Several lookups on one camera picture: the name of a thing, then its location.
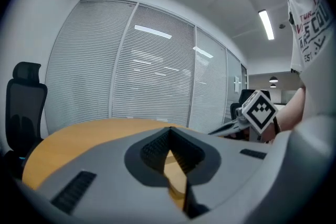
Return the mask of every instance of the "wooden round table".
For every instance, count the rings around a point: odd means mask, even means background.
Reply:
[[[96,145],[169,126],[182,127],[143,119],[107,119],[66,127],[48,136],[34,149],[25,165],[22,181],[30,188],[37,189],[50,174]],[[171,152],[166,160],[165,175],[173,187],[173,198],[182,199],[186,177]]]

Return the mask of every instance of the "person's arm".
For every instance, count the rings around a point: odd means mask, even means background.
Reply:
[[[278,124],[281,131],[292,130],[302,120],[305,107],[306,89],[300,88],[292,99],[277,114]],[[274,125],[271,124],[262,133],[263,141],[270,141],[275,138]]]

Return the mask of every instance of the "white t-shirt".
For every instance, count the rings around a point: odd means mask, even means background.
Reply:
[[[335,112],[336,28],[333,12],[326,0],[289,0],[289,11],[293,19],[291,68],[301,73],[306,86],[303,117]]]

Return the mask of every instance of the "black office chair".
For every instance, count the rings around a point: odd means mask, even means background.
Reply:
[[[237,118],[236,115],[236,109],[240,108],[245,101],[254,93],[255,90],[253,89],[247,89],[247,90],[242,90],[240,97],[239,97],[239,103],[232,103],[230,106],[230,114],[231,114],[231,120],[235,120]],[[269,100],[271,100],[271,95],[269,91],[262,90],[262,92],[268,97]]]
[[[47,86],[39,83],[38,63],[20,62],[6,92],[6,138],[12,151],[4,156],[13,176],[21,179],[25,159],[42,141],[40,123]]]

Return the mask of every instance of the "person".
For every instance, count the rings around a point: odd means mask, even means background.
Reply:
[[[334,113],[336,86],[334,74],[334,16],[326,0],[288,0],[288,15],[293,30],[291,69],[300,74],[304,84],[279,111],[281,131],[292,130],[302,119]],[[263,141],[275,138],[269,125]]]

